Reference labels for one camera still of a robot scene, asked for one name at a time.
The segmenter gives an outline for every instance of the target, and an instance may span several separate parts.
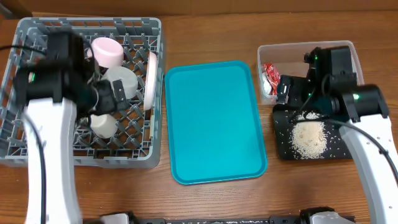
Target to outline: gray plastic basket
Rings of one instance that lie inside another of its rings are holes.
[[[162,82],[165,72],[165,39],[162,24],[156,18],[25,18],[19,21],[13,44],[45,50],[48,32],[72,30],[86,41],[109,37],[124,47],[123,66],[136,73],[139,80],[137,96],[130,100],[130,109],[114,114],[117,133],[101,139],[85,128],[77,127],[73,140],[75,165],[104,168],[153,168],[160,161],[162,134]],[[143,111],[147,55],[158,56],[156,94],[152,109]],[[2,88],[14,96],[12,77],[22,63],[41,57],[30,50],[12,49],[2,80]],[[27,165],[27,144],[20,112],[0,94],[0,164]]]

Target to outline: black speckled tray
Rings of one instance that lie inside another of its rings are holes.
[[[275,105],[272,110],[274,134],[277,142],[277,152],[280,159],[304,159],[292,148],[292,144],[290,143],[292,140],[291,133],[295,124],[289,123],[289,117],[294,113],[294,111],[295,108],[287,105]],[[352,159],[346,144],[341,139],[338,127],[335,128],[333,124],[325,123],[325,131],[327,150],[321,154],[323,158],[308,160]]]

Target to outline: red candy wrapper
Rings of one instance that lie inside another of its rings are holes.
[[[278,84],[280,82],[279,72],[276,69],[276,67],[273,66],[272,63],[265,63],[263,65],[263,67],[264,67],[265,73],[267,74],[267,79],[268,79],[268,81],[269,81],[269,83],[271,84],[271,87],[272,87],[272,91],[271,91],[270,95],[276,96],[277,87],[278,87]]]

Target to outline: teal tray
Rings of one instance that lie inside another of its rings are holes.
[[[165,76],[171,170],[183,185],[259,177],[266,148],[250,68],[176,67]]]

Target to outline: wooden tabletop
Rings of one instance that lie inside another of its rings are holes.
[[[382,90],[398,139],[398,13],[314,12],[161,17],[167,70],[181,65],[242,60],[252,71],[259,99],[256,54],[260,45],[350,40],[365,83]],[[17,21],[3,21],[0,45],[10,44]],[[8,52],[0,52],[4,71]],[[271,124],[272,106],[259,105],[268,169],[257,179],[183,186],[170,172],[165,100],[162,150],[153,169],[76,167],[76,190],[85,218],[133,210],[141,218],[249,218],[299,214],[329,206],[369,222],[368,205],[353,161],[281,161]],[[0,167],[0,222],[22,223],[27,209],[27,169]]]

